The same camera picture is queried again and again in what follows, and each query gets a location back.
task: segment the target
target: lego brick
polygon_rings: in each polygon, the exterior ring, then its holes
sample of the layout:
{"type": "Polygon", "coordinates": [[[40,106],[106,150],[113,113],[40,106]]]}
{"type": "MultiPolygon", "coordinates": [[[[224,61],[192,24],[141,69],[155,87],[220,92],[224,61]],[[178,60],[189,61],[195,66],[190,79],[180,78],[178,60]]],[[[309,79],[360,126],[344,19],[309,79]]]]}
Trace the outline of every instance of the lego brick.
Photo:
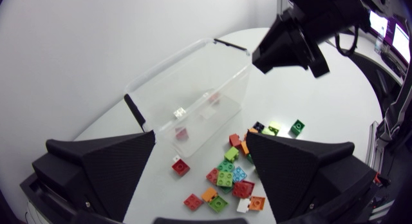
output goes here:
{"type": "Polygon", "coordinates": [[[249,149],[247,148],[246,141],[242,141],[240,151],[245,156],[247,156],[249,154],[249,149]]]}
{"type": "Polygon", "coordinates": [[[178,140],[187,140],[189,135],[187,134],[187,130],[184,127],[176,127],[174,129],[176,131],[176,139],[178,140]]]}
{"type": "Polygon", "coordinates": [[[249,210],[263,210],[265,205],[265,198],[252,196],[250,198],[249,210]]]}
{"type": "Polygon", "coordinates": [[[203,202],[196,195],[192,194],[184,201],[184,204],[192,211],[195,211],[203,202]]]}
{"type": "Polygon", "coordinates": [[[267,127],[264,128],[264,130],[262,130],[261,133],[265,134],[265,135],[275,135],[275,133],[273,131],[269,130],[269,128],[267,128],[267,127]]]}
{"type": "Polygon", "coordinates": [[[255,187],[255,183],[248,182],[245,180],[241,182],[236,182],[234,184],[232,195],[237,196],[239,198],[248,198],[249,196],[252,195],[254,187],[255,187]]]}
{"type": "Polygon", "coordinates": [[[241,145],[239,136],[237,134],[233,134],[229,136],[229,144],[235,148],[239,148],[241,145]]]}
{"type": "Polygon", "coordinates": [[[175,157],[173,157],[173,162],[176,163],[180,159],[181,159],[180,156],[176,155],[175,157]]]}
{"type": "Polygon", "coordinates": [[[232,187],[233,184],[233,173],[229,172],[219,172],[217,186],[222,187],[232,187]]]}
{"type": "Polygon", "coordinates": [[[219,174],[219,170],[212,169],[212,171],[206,176],[206,178],[210,182],[212,182],[214,185],[216,185],[216,182],[218,181],[218,174],[219,174]]]}
{"type": "Polygon", "coordinates": [[[253,127],[252,127],[252,128],[249,128],[248,131],[249,131],[249,132],[253,132],[253,133],[259,133],[259,131],[257,131],[257,130],[254,129],[253,127]]]}
{"type": "Polygon", "coordinates": [[[233,170],[233,182],[240,182],[247,177],[247,174],[241,167],[237,167],[233,170]]]}
{"type": "Polygon", "coordinates": [[[262,130],[265,128],[265,125],[256,122],[255,125],[253,125],[253,128],[256,129],[259,133],[261,133],[262,130]]]}
{"type": "Polygon", "coordinates": [[[246,213],[249,210],[249,204],[250,204],[250,200],[248,198],[245,198],[245,199],[241,198],[239,200],[238,209],[236,209],[236,211],[246,213]]]}
{"type": "Polygon", "coordinates": [[[218,186],[218,187],[223,191],[223,193],[228,194],[234,188],[234,183],[232,184],[231,187],[222,187],[222,186],[218,186]]]}
{"type": "Polygon", "coordinates": [[[202,195],[201,198],[206,201],[210,202],[218,195],[218,192],[214,190],[212,187],[209,187],[202,195]]]}
{"type": "Polygon", "coordinates": [[[176,163],[174,163],[172,168],[179,176],[185,175],[190,169],[190,167],[182,159],[179,159],[176,163]]]}
{"type": "Polygon", "coordinates": [[[216,212],[221,212],[229,203],[225,201],[222,197],[216,196],[210,203],[209,206],[216,212]]]}
{"type": "Polygon", "coordinates": [[[293,126],[290,128],[290,131],[293,132],[296,136],[301,134],[301,131],[304,128],[304,124],[300,120],[296,120],[293,126]]]}
{"type": "Polygon", "coordinates": [[[271,121],[268,128],[269,130],[273,131],[275,135],[277,135],[279,130],[281,129],[281,125],[277,122],[271,121]]]}
{"type": "Polygon", "coordinates": [[[217,167],[220,172],[232,172],[234,169],[233,163],[224,159],[217,167]]]}
{"type": "Polygon", "coordinates": [[[231,147],[226,153],[225,153],[225,159],[234,162],[237,158],[239,157],[239,150],[237,150],[235,147],[231,147]]]}
{"type": "Polygon", "coordinates": [[[181,118],[184,115],[186,115],[186,111],[182,107],[179,107],[179,109],[173,112],[173,114],[175,115],[176,118],[181,118]]]}
{"type": "Polygon", "coordinates": [[[216,92],[208,99],[211,104],[219,104],[220,93],[216,92]]]}
{"type": "Polygon", "coordinates": [[[250,153],[246,156],[246,159],[247,159],[251,164],[254,164],[254,163],[253,163],[253,160],[252,160],[252,156],[250,155],[250,153]]]}

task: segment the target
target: green lego brick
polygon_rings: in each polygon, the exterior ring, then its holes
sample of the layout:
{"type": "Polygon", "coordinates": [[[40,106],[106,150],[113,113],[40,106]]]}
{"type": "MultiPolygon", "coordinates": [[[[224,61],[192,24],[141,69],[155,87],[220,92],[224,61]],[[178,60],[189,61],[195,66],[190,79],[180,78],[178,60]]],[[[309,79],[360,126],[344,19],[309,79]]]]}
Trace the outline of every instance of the green lego brick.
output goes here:
{"type": "Polygon", "coordinates": [[[231,187],[222,187],[222,186],[218,186],[224,194],[228,194],[232,191],[233,187],[234,187],[234,183],[232,184],[231,187]]]}
{"type": "Polygon", "coordinates": [[[225,159],[234,162],[239,156],[239,150],[237,150],[235,147],[231,147],[229,151],[225,153],[225,159]]]}
{"type": "Polygon", "coordinates": [[[246,156],[246,159],[247,159],[251,164],[254,164],[254,163],[253,163],[253,160],[252,160],[252,156],[251,156],[250,154],[248,154],[248,155],[246,156]]]}
{"type": "Polygon", "coordinates": [[[304,128],[304,124],[300,120],[296,120],[295,124],[290,128],[290,131],[293,132],[296,136],[301,134],[301,131],[304,128]]]}
{"type": "Polygon", "coordinates": [[[269,128],[265,127],[264,130],[262,130],[262,134],[265,135],[275,135],[275,133],[271,130],[269,130],[269,128]]]}
{"type": "Polygon", "coordinates": [[[228,204],[229,203],[219,195],[209,202],[209,206],[216,212],[222,211],[228,204]]]}
{"type": "Polygon", "coordinates": [[[230,172],[219,172],[217,186],[222,187],[232,187],[233,184],[233,173],[230,172]]]}
{"type": "Polygon", "coordinates": [[[269,130],[273,131],[275,135],[277,135],[279,130],[281,129],[281,125],[277,122],[271,121],[268,128],[269,130]]]}
{"type": "Polygon", "coordinates": [[[231,172],[234,169],[233,163],[224,159],[219,166],[216,167],[220,172],[231,172]]]}

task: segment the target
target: white round table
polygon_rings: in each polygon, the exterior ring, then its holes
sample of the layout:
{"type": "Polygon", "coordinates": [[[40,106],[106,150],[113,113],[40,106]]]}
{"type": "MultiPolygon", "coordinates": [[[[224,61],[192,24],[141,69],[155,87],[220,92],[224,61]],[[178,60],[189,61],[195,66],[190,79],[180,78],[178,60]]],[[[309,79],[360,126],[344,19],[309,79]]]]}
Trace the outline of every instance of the white round table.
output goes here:
{"type": "MultiPolygon", "coordinates": [[[[264,38],[268,28],[256,28],[228,34],[223,41],[253,51],[264,38]]],[[[164,143],[156,143],[124,219],[125,223],[151,223],[156,217],[175,219],[246,218],[249,223],[274,223],[269,202],[260,212],[236,212],[238,198],[219,194],[229,206],[216,214],[207,204],[192,212],[183,201],[190,195],[198,197],[211,185],[206,175],[222,160],[229,149],[229,135],[239,136],[256,121],[267,125],[276,121],[282,125],[279,136],[288,136],[292,124],[299,119],[306,126],[297,137],[315,142],[355,143],[354,155],[364,161],[368,147],[369,126],[380,122],[378,100],[366,77],[351,60],[341,56],[335,48],[320,45],[330,73],[315,79],[310,70],[300,67],[275,68],[266,75],[251,65],[243,109],[222,127],[203,147],[185,159],[191,170],[183,177],[171,169],[176,155],[164,143]]],[[[124,101],[119,102],[76,140],[126,135],[140,128],[124,101]]],[[[242,156],[235,162],[255,182],[254,196],[265,196],[263,186],[254,173],[254,166],[242,156]]]]}

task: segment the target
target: computer monitor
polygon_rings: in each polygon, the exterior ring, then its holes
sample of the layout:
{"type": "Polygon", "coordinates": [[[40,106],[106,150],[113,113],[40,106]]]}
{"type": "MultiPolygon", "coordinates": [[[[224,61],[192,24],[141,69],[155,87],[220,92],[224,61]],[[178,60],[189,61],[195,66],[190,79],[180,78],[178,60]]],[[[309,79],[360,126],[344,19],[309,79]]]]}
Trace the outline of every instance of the computer monitor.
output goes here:
{"type": "Polygon", "coordinates": [[[398,24],[395,25],[392,46],[399,52],[406,62],[410,62],[409,35],[398,24]]]}
{"type": "Polygon", "coordinates": [[[385,37],[386,30],[388,28],[388,20],[384,17],[380,17],[378,14],[372,11],[370,11],[369,20],[371,22],[371,32],[377,35],[382,31],[383,28],[383,36],[385,37]]]}

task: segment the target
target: red lego brick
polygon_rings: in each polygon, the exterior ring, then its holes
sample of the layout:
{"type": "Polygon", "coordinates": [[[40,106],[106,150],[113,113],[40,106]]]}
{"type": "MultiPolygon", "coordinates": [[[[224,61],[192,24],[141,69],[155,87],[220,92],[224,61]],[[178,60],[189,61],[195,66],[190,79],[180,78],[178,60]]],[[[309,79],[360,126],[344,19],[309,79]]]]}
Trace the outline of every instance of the red lego brick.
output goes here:
{"type": "Polygon", "coordinates": [[[174,163],[172,168],[177,174],[179,174],[179,176],[185,175],[190,169],[190,167],[182,159],[179,159],[176,163],[174,163]]]}
{"type": "Polygon", "coordinates": [[[239,149],[241,147],[241,141],[237,134],[233,134],[229,136],[229,143],[231,146],[239,149]]]}
{"type": "Polygon", "coordinates": [[[241,182],[236,182],[234,184],[232,195],[237,196],[239,198],[248,198],[250,195],[252,195],[254,187],[255,183],[247,182],[245,180],[241,182]]]}
{"type": "Polygon", "coordinates": [[[216,182],[218,181],[218,174],[219,170],[213,169],[207,176],[206,178],[212,182],[214,185],[216,185],[216,182]]]}
{"type": "Polygon", "coordinates": [[[219,104],[219,97],[220,97],[220,94],[219,94],[218,92],[216,92],[215,94],[213,94],[213,95],[209,98],[209,102],[210,102],[210,103],[219,104]]]}
{"type": "Polygon", "coordinates": [[[176,139],[178,140],[186,140],[188,139],[189,135],[187,134],[187,130],[184,127],[177,127],[174,129],[176,131],[176,139]]]}
{"type": "Polygon", "coordinates": [[[184,201],[184,204],[192,211],[195,211],[203,202],[196,195],[192,194],[184,201]]]}

